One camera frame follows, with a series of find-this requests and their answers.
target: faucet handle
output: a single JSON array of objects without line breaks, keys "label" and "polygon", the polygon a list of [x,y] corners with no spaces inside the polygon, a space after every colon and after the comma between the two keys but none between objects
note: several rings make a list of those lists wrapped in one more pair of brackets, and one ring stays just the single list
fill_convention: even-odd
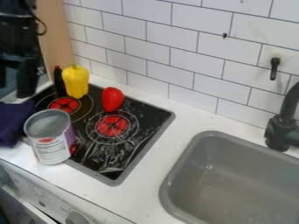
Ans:
[{"label": "faucet handle", "polygon": [[277,74],[277,67],[281,64],[281,60],[279,58],[272,58],[271,59],[271,74],[270,80],[274,81],[276,79]]}]

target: yellow bell pepper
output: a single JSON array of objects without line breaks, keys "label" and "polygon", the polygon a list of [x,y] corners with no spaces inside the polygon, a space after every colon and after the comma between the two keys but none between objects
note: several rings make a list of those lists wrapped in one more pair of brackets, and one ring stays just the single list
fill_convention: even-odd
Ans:
[{"label": "yellow bell pepper", "polygon": [[72,65],[65,68],[62,71],[62,79],[69,96],[79,99],[88,93],[89,72],[83,66]]}]

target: can lid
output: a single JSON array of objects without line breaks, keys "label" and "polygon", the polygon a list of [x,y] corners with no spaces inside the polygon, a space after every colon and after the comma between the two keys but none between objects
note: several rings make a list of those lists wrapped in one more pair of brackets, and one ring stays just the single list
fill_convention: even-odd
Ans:
[{"label": "can lid", "polygon": [[24,133],[28,137],[57,137],[67,128],[70,116],[58,109],[45,109],[27,119]]}]

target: black stovetop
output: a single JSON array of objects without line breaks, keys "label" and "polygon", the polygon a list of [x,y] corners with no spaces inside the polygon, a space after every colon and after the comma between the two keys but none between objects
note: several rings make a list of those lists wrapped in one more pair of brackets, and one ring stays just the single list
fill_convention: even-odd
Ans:
[{"label": "black stovetop", "polygon": [[174,115],[128,97],[121,108],[107,113],[101,106],[101,92],[102,88],[89,85],[88,95],[76,100],[51,86],[31,99],[37,111],[63,109],[71,116],[77,149],[66,163],[115,185],[126,178]]}]

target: wooden panel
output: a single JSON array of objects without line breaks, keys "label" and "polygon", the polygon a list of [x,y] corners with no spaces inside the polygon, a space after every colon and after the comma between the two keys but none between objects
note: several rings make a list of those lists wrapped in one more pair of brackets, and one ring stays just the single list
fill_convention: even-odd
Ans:
[{"label": "wooden panel", "polygon": [[52,80],[55,66],[69,67],[74,63],[66,24],[63,0],[37,0],[38,17],[46,24],[47,33],[39,37],[46,71]]}]

